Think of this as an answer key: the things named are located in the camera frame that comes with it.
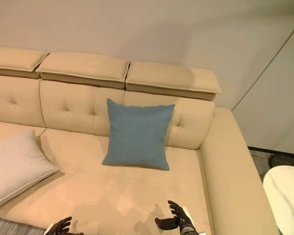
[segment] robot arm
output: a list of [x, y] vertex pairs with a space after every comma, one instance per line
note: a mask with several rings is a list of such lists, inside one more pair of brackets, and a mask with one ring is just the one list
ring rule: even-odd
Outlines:
[[67, 228], [71, 224], [72, 217], [67, 217], [65, 219], [60, 220], [58, 223], [50, 225], [44, 235], [84, 235], [84, 233], [79, 234], [71, 234], [68, 233], [69, 228]]
[[186, 215], [182, 207], [173, 201], [168, 201], [174, 218], [159, 219], [155, 218], [156, 225], [162, 230], [172, 230], [180, 227], [181, 235], [205, 235], [198, 233], [191, 219]]

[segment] white marble table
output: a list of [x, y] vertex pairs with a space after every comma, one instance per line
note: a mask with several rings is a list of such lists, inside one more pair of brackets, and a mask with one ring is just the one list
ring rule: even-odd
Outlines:
[[276, 166], [264, 177], [264, 188], [283, 235], [294, 235], [294, 167]]

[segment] throw pillow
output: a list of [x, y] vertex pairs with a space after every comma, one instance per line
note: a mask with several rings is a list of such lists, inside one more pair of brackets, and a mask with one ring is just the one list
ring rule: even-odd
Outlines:
[[0, 141], [0, 205], [56, 172], [37, 146], [34, 130]]
[[138, 165], [169, 170], [164, 140], [174, 104], [124, 106], [107, 99], [109, 148], [104, 165]]

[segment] sofa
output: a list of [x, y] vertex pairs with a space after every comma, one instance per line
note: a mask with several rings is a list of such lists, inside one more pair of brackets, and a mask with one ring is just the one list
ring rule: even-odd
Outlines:
[[[186, 206], [207, 235], [279, 234], [262, 182], [221, 92], [205, 69], [78, 52], [0, 47], [0, 140], [34, 130], [58, 171], [0, 206], [0, 218], [47, 228], [72, 216], [86, 235], [161, 231], [167, 201]], [[103, 165], [107, 99], [175, 104], [165, 138], [170, 170]]]

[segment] wall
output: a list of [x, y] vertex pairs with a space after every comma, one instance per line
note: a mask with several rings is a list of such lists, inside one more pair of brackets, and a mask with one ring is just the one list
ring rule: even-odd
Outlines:
[[233, 113], [249, 146], [294, 153], [294, 34]]
[[294, 29], [294, 0], [0, 0], [0, 46], [214, 71], [232, 109]]

